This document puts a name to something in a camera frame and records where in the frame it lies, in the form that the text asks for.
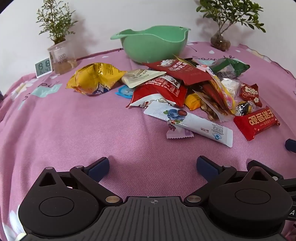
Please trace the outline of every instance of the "barcode label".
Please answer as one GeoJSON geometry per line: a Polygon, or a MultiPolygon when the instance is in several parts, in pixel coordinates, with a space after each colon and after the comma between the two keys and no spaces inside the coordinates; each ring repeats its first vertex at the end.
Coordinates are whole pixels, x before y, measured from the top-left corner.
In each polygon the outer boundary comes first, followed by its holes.
{"type": "Polygon", "coordinates": [[[216,126],[214,126],[214,130],[223,133],[223,129],[220,129],[220,128],[216,127],[216,126]]]}

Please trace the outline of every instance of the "pink tablecloth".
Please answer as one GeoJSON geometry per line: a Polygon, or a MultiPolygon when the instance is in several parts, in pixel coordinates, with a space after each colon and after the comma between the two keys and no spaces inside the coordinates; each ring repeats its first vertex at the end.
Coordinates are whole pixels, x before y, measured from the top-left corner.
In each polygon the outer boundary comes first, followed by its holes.
{"type": "MultiPolygon", "coordinates": [[[[252,158],[285,178],[296,177],[296,154],[284,147],[288,138],[296,139],[295,79],[238,47],[221,52],[200,42],[186,47],[183,57],[192,56],[205,60],[231,56],[248,63],[251,68],[240,80],[258,84],[263,106],[271,107],[281,125],[248,142],[233,122],[223,123],[233,130],[232,148],[197,134],[166,139],[167,124],[144,115],[142,108],[125,108],[129,100],[116,95],[117,89],[92,97],[65,89],[75,70],[30,80],[16,98],[8,96],[0,109],[1,239],[11,241],[23,232],[18,206],[48,166],[67,171],[106,156],[110,173],[101,183],[123,199],[186,196],[206,182],[195,168],[199,155],[238,170],[246,170],[246,161],[252,158]]],[[[121,50],[83,59],[76,69],[94,62],[110,63],[120,70],[139,68],[121,50]]],[[[31,78],[21,79],[9,93],[31,78]]],[[[206,118],[201,110],[193,113],[206,118]]]]}

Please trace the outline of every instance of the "digital clock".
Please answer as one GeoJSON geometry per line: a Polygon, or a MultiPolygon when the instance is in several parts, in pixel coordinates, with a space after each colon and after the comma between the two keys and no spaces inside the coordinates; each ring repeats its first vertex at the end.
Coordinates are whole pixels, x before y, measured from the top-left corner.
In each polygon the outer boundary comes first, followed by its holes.
{"type": "Polygon", "coordinates": [[[46,58],[35,64],[35,73],[37,78],[50,72],[52,72],[52,63],[50,61],[50,58],[46,58]]]}

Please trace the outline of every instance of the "metal screw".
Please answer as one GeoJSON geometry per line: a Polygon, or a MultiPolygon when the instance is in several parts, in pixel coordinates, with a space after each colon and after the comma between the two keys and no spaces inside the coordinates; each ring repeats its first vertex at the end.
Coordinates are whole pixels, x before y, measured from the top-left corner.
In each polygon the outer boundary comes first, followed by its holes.
{"type": "Polygon", "coordinates": [[[120,201],[120,198],[117,197],[117,196],[106,197],[106,202],[108,202],[108,203],[116,203],[116,202],[119,202],[119,201],[120,201]]]}
{"type": "Polygon", "coordinates": [[[189,202],[200,202],[201,200],[201,197],[195,195],[187,197],[187,201],[189,202]]]}

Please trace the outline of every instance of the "potted plant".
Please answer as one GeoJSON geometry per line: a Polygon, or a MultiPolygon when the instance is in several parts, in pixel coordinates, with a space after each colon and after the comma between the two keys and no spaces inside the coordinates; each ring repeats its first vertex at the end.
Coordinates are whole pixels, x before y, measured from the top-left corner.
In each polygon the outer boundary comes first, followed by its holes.
{"type": "Polygon", "coordinates": [[[266,32],[262,27],[264,24],[258,20],[259,11],[263,11],[263,8],[251,0],[200,0],[200,5],[196,11],[204,12],[203,18],[213,19],[219,27],[218,32],[211,37],[214,48],[222,51],[230,48],[230,41],[224,39],[223,33],[237,22],[266,32]]]}
{"type": "Polygon", "coordinates": [[[78,21],[72,21],[72,14],[68,3],[56,0],[43,0],[43,5],[37,11],[37,23],[42,23],[43,30],[39,35],[49,32],[49,38],[54,45],[48,48],[53,68],[56,74],[63,74],[77,66],[75,54],[66,35],[75,34],[69,29],[78,21]]]}

